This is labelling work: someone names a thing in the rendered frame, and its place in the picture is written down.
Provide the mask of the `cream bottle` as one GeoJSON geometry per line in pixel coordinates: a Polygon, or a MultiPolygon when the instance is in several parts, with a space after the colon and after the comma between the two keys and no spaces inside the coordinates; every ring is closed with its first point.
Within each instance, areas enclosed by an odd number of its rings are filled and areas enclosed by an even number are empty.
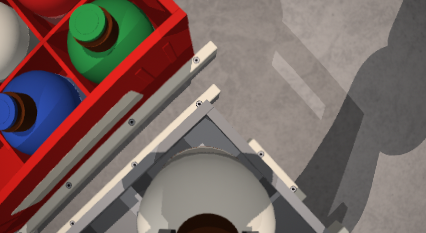
{"type": "Polygon", "coordinates": [[[9,77],[39,42],[18,13],[0,2],[0,83],[9,77]]]}
{"type": "Polygon", "coordinates": [[[264,186],[231,153],[186,149],[160,169],[137,213],[137,233],[275,233],[275,211],[264,186]]]}

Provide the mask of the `grey divided crate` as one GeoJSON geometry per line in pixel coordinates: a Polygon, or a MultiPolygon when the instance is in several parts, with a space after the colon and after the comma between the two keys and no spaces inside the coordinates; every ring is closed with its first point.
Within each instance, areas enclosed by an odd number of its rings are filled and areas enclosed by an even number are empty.
{"type": "Polygon", "coordinates": [[[137,233],[138,208],[153,178],[171,157],[186,149],[200,146],[225,150],[249,168],[270,196],[276,218],[275,233],[315,233],[314,230],[317,233],[330,233],[207,99],[65,233],[137,233]],[[168,154],[165,154],[167,150],[168,154]],[[146,173],[147,168],[149,171],[146,173]],[[133,184],[135,180],[137,182],[133,184]],[[127,192],[123,192],[125,188],[128,189],[127,192]],[[120,198],[115,199],[119,194],[120,198]],[[109,205],[113,201],[114,203],[109,205]],[[108,209],[104,211],[107,206],[108,209]]]}

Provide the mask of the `red crate with dividers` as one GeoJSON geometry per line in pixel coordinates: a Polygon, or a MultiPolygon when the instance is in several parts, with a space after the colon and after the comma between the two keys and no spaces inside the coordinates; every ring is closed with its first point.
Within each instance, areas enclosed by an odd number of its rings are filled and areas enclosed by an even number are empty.
{"type": "Polygon", "coordinates": [[[0,83],[0,93],[18,75],[44,70],[70,76],[87,96],[32,156],[12,147],[0,131],[0,233],[21,229],[195,55],[187,14],[173,0],[129,0],[145,12],[155,31],[100,84],[89,81],[78,73],[69,58],[67,34],[72,12],[93,1],[81,0],[55,26],[18,0],[0,0],[13,7],[40,41],[0,83]]]}

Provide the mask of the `green bottle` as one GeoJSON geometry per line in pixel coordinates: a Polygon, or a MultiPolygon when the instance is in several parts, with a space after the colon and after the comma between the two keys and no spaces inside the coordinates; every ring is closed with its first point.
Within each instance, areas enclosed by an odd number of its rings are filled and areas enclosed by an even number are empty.
{"type": "Polygon", "coordinates": [[[155,31],[145,12],[129,0],[83,4],[71,14],[69,29],[67,50],[73,66],[97,84],[155,31]]]}

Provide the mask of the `blue bottle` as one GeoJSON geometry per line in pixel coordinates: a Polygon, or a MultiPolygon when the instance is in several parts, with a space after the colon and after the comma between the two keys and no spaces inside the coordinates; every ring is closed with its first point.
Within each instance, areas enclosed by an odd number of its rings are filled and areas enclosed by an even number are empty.
{"type": "Polygon", "coordinates": [[[0,93],[0,130],[12,147],[32,156],[85,98],[69,77],[22,73],[0,93]]]}

